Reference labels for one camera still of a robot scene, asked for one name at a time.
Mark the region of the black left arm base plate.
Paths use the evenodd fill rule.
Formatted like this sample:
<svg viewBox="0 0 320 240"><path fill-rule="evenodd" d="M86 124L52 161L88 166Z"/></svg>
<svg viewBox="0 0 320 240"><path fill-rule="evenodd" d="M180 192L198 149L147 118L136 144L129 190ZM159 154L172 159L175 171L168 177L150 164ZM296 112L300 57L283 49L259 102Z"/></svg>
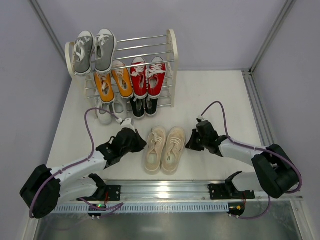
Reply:
<svg viewBox="0 0 320 240"><path fill-rule="evenodd" d="M121 185L107 185L105 187L104 202L109 201L118 202L121 200Z"/></svg>

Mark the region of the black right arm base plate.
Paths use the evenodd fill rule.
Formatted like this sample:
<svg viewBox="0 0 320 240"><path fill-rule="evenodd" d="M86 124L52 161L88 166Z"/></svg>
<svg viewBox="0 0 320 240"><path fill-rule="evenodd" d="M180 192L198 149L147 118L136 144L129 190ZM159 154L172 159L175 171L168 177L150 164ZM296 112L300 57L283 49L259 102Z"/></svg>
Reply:
<svg viewBox="0 0 320 240"><path fill-rule="evenodd" d="M229 183L212 183L207 186L211 200L252 200L255 199L253 191L239 191Z"/></svg>

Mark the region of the beige lace sneaker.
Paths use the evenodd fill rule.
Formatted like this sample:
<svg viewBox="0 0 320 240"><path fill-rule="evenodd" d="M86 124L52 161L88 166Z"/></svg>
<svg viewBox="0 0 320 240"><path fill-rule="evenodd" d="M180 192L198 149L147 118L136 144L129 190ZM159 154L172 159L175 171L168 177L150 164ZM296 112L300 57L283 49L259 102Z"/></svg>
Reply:
<svg viewBox="0 0 320 240"><path fill-rule="evenodd" d="M161 170L165 175L173 175L179 166L185 148L186 134L182 127L173 127L166 139Z"/></svg>
<svg viewBox="0 0 320 240"><path fill-rule="evenodd" d="M155 175L160 170L166 139L166 130L163 126L156 126L151 129L146 141L147 150L144 160L144 169L149 175Z"/></svg>

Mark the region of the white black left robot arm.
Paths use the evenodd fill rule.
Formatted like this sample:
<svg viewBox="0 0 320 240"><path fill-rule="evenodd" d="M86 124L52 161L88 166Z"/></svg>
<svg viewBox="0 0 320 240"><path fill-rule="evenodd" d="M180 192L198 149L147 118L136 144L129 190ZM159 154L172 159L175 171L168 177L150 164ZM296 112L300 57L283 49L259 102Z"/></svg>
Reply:
<svg viewBox="0 0 320 240"><path fill-rule="evenodd" d="M20 190L30 218L41 219L58 205L81 198L104 200L108 186L97 172L119 163L128 153L141 152L146 145L136 129L125 127L84 159L54 168L38 166Z"/></svg>

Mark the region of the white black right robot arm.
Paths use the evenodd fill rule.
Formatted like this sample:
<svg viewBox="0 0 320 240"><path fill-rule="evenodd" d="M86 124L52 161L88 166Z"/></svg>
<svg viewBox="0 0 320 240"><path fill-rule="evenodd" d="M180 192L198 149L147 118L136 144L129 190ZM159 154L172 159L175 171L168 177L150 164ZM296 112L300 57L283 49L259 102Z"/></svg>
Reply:
<svg viewBox="0 0 320 240"><path fill-rule="evenodd" d="M230 158L254 168L253 172L238 171L225 180L229 194L246 191L264 191L274 199L293 194L295 185L301 185L301 175L277 144L255 147L237 142L227 135L219 135L208 120L197 120L191 138L185 146L194 151L208 150L221 158Z"/></svg>

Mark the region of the white sneaker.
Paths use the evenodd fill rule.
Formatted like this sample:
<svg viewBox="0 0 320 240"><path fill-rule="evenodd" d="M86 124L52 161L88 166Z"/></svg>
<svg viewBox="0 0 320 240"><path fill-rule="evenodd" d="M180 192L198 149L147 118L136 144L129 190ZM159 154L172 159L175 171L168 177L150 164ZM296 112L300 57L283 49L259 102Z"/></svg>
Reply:
<svg viewBox="0 0 320 240"><path fill-rule="evenodd" d="M128 117L127 101L120 96L116 96L112 109L118 119L125 120Z"/></svg>
<svg viewBox="0 0 320 240"><path fill-rule="evenodd" d="M103 103L100 99L98 99L95 103L95 107L98 108L95 110L97 118L102 125L111 124L113 117L110 109L110 105Z"/></svg>

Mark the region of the black canvas sneaker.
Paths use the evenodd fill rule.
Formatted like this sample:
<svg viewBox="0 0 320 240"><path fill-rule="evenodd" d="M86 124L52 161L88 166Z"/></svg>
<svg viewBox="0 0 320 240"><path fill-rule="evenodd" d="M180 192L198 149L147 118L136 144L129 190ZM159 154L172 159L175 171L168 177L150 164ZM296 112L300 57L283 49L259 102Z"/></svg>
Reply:
<svg viewBox="0 0 320 240"><path fill-rule="evenodd" d="M153 117L157 113L158 99L147 97L145 99L145 113L149 117Z"/></svg>
<svg viewBox="0 0 320 240"><path fill-rule="evenodd" d="M130 99L130 105L135 118L140 119L145 115L144 99L132 97Z"/></svg>

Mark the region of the cream metal shoe shelf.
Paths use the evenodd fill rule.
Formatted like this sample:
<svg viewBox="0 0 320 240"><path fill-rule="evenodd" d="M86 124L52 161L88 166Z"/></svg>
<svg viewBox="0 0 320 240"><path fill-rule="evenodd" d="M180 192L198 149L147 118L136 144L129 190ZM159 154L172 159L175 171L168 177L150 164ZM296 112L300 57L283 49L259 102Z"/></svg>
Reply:
<svg viewBox="0 0 320 240"><path fill-rule="evenodd" d="M71 79L78 85L80 93L87 101L86 104L94 107L100 98L94 79L96 52L91 53L91 71L86 75L76 73L75 63L78 55L75 53L75 42L65 44L64 55ZM118 77L129 73L130 78L136 78L143 70L147 71L148 79L156 74L164 74L158 94L158 107L175 106L179 54L173 29L168 29L162 35L117 40L111 66L110 72L116 73Z"/></svg>

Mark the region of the grey canvas sneaker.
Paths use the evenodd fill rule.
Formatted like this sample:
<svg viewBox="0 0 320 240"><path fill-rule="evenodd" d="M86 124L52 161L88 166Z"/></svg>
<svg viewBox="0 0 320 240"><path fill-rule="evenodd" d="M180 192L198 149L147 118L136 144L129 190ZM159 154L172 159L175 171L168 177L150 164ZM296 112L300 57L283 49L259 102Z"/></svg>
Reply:
<svg viewBox="0 0 320 240"><path fill-rule="evenodd" d="M94 50L94 37L88 31L82 31L75 40L73 51L74 57L74 70L79 76L85 76L92 70L92 53Z"/></svg>
<svg viewBox="0 0 320 240"><path fill-rule="evenodd" d="M108 29L101 29L94 39L95 70L103 75L112 69L114 54L117 47L115 35Z"/></svg>

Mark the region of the orange canvas sneaker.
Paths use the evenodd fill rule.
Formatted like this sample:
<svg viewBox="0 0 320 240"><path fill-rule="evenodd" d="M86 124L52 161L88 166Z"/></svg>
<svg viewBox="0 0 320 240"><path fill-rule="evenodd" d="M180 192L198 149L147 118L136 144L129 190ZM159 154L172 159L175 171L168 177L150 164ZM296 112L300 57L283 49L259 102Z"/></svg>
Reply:
<svg viewBox="0 0 320 240"><path fill-rule="evenodd" d="M125 64L120 60L114 60L112 62L111 74L116 82L119 94L124 99L132 98L134 95L134 91L131 84L130 74L128 69L125 68Z"/></svg>
<svg viewBox="0 0 320 240"><path fill-rule="evenodd" d="M99 93L100 99L106 104L111 104L115 100L115 93L112 89L111 76L109 73L94 73L94 82Z"/></svg>

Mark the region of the red canvas sneaker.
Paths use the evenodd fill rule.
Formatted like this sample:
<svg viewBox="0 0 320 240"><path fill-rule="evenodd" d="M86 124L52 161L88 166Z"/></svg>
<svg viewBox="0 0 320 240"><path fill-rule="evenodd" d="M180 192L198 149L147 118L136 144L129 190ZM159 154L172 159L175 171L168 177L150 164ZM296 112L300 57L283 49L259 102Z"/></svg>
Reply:
<svg viewBox="0 0 320 240"><path fill-rule="evenodd" d="M167 67L164 60L159 56L154 57L145 72L148 81L147 94L151 99L157 99L160 96L166 72Z"/></svg>
<svg viewBox="0 0 320 240"><path fill-rule="evenodd" d="M130 76L133 85L134 96L137 99L144 99L147 96L146 61L142 57L133 59L130 68Z"/></svg>

